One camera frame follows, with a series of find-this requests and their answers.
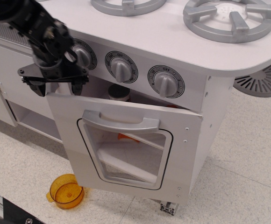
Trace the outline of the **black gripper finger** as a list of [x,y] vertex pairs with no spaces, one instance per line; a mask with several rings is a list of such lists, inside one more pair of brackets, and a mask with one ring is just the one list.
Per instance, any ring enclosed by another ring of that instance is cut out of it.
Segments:
[[45,97],[46,95],[46,84],[31,84],[30,89],[40,97]]
[[75,96],[80,96],[83,89],[84,82],[82,81],[72,81],[71,91]]

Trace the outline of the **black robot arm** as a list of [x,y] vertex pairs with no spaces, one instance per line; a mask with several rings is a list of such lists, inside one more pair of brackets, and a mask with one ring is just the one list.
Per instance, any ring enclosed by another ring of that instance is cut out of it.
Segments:
[[0,0],[0,23],[29,40],[34,63],[18,69],[18,74],[33,92],[44,97],[46,83],[70,83],[72,93],[81,94],[89,81],[88,69],[78,65],[73,38],[64,23],[35,0]]

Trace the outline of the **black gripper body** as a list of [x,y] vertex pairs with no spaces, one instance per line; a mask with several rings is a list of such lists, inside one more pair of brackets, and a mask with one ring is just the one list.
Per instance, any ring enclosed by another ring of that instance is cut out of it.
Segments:
[[46,83],[72,83],[84,85],[89,81],[87,68],[77,62],[61,60],[52,66],[36,63],[18,69],[22,81],[29,85],[44,85]]

